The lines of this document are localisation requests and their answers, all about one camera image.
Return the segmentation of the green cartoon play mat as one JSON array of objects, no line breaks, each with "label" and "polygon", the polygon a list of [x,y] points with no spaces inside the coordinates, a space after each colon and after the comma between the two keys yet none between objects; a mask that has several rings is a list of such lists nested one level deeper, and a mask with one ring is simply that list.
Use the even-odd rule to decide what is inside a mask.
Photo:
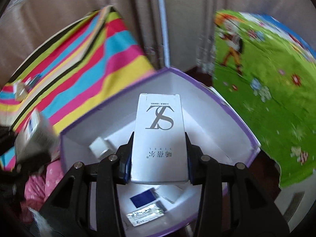
[{"label": "green cartoon play mat", "polygon": [[315,173],[315,51],[268,15],[215,13],[215,89],[281,169],[280,187]]}]

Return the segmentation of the small white cube box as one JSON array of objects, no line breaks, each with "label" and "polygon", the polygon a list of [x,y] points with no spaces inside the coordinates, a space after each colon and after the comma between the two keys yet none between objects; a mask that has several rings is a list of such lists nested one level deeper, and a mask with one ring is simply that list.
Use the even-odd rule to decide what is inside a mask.
[{"label": "small white cube box", "polygon": [[98,160],[102,160],[116,153],[116,149],[113,147],[110,141],[105,140],[101,137],[97,137],[90,145],[89,148],[93,155]]}]

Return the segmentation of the tall beige printed box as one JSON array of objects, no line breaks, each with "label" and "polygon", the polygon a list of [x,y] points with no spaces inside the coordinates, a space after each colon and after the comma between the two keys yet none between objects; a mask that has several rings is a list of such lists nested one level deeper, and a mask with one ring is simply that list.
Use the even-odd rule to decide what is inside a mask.
[{"label": "tall beige printed box", "polygon": [[26,89],[25,84],[20,80],[13,84],[13,92],[14,99],[18,102],[23,101],[28,95],[28,91]]}]

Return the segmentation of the white purple-trimmed storage box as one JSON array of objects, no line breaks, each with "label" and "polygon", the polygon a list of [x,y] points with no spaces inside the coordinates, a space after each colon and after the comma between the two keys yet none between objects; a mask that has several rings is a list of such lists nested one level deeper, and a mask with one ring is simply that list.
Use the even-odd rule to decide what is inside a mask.
[{"label": "white purple-trimmed storage box", "polygon": [[[164,236],[197,216],[201,187],[178,180],[184,173],[186,138],[228,165],[251,165],[260,150],[259,140],[214,88],[168,68],[122,90],[63,130],[63,170],[76,162],[96,163],[100,152],[90,145],[97,138],[116,151],[132,134],[132,181],[118,186],[127,236]],[[141,225],[131,223],[127,215],[137,209],[131,198],[151,188],[158,190],[165,215]]]}]

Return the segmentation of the white barcode dragon box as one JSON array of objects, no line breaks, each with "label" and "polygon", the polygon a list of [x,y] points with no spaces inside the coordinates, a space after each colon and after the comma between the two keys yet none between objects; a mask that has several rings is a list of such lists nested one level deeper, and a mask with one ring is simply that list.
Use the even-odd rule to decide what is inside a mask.
[{"label": "white barcode dragon box", "polygon": [[161,201],[153,202],[145,205],[136,211],[126,214],[129,222],[134,226],[140,226],[150,221],[156,220],[165,215],[167,209]]}]

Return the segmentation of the gold white long box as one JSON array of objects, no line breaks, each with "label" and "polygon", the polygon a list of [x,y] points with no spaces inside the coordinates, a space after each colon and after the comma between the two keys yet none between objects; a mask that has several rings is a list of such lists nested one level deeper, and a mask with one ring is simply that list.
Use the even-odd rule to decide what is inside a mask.
[{"label": "gold white long box", "polygon": [[171,204],[175,204],[184,193],[184,190],[176,185],[161,185],[155,190],[155,192],[159,195],[159,197]]}]

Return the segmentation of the white TS logo box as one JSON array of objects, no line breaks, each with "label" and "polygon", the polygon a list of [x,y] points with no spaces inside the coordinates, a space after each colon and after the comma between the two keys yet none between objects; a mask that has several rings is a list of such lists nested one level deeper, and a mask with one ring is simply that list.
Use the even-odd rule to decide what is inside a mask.
[{"label": "white TS logo box", "polygon": [[131,182],[159,185],[188,179],[180,96],[140,94],[131,154]]}]

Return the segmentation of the dark blue small box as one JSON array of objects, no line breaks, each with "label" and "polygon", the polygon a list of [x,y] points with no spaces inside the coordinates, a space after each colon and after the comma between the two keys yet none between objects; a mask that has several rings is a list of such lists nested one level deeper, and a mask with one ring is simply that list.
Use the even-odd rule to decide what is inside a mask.
[{"label": "dark blue small box", "polygon": [[143,207],[154,202],[157,199],[157,195],[155,193],[155,189],[148,189],[140,194],[137,194],[130,198],[131,202],[136,208]]}]

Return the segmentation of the white red-blue medicine box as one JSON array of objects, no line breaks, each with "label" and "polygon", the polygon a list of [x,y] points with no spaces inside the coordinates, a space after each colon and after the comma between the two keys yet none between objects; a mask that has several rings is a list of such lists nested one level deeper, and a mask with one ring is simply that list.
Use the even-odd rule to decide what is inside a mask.
[{"label": "white red-blue medicine box", "polygon": [[15,140],[16,163],[20,164],[40,154],[47,154],[53,159],[59,144],[59,137],[49,120],[38,109],[34,109]]}]

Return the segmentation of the pink polka-dot cushion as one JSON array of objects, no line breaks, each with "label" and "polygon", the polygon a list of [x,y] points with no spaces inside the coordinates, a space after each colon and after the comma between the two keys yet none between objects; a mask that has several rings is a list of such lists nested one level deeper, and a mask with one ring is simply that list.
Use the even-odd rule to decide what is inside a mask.
[{"label": "pink polka-dot cushion", "polygon": [[29,177],[25,185],[25,201],[20,203],[22,223],[26,225],[32,223],[33,215],[29,209],[39,211],[63,177],[60,159],[48,164],[42,174]]}]

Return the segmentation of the colourful striped cloth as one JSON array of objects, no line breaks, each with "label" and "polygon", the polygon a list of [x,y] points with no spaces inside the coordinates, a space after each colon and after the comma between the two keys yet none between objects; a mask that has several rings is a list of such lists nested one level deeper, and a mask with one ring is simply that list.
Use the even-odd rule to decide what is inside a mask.
[{"label": "colourful striped cloth", "polygon": [[[19,132],[38,109],[59,133],[154,67],[112,6],[93,11],[40,45],[1,88],[1,125]],[[14,99],[13,84],[27,97]]]}]

